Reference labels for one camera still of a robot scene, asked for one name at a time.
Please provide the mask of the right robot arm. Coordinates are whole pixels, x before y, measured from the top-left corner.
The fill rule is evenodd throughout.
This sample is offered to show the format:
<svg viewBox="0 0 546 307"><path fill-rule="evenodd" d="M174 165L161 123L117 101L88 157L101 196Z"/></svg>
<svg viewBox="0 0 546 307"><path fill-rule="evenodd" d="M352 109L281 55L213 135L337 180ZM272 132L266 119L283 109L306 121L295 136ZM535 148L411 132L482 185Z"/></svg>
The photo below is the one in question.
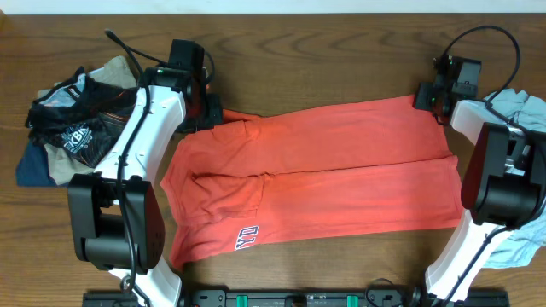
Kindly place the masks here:
<svg viewBox="0 0 546 307"><path fill-rule="evenodd" d="M474 150L462 180L461 221L409 306L507 306L503 290L473 290L491 254L545 207L545 135L477 99L481 63L442 54L432 82L421 83L414 107L463 134Z"/></svg>

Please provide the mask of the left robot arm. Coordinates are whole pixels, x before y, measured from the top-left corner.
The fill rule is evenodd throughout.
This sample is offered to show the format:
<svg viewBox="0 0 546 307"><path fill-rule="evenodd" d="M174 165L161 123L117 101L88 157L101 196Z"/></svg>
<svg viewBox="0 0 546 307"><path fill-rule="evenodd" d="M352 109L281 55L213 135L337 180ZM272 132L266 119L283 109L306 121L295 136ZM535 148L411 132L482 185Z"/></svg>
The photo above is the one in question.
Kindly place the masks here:
<svg viewBox="0 0 546 307"><path fill-rule="evenodd" d="M206 92L214 71L199 44L175 39L169 59L142 70L132 114L91 175L75 175L67 198L76 257L120 280L120 293L86 294L85 306L182 306L182 279L163 257L165 224L154 180L176 132L223 121Z"/></svg>

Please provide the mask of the red orange polo shirt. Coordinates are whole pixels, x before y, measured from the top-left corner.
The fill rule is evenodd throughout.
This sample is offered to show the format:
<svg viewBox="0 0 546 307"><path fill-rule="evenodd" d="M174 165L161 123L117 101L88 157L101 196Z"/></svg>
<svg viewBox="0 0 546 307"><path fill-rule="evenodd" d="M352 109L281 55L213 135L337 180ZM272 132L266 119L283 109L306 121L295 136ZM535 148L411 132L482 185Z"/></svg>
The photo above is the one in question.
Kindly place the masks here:
<svg viewBox="0 0 546 307"><path fill-rule="evenodd" d="M462 215L457 158L411 96L272 117L224 112L180 141L161 181L176 268L296 240L445 229Z"/></svg>

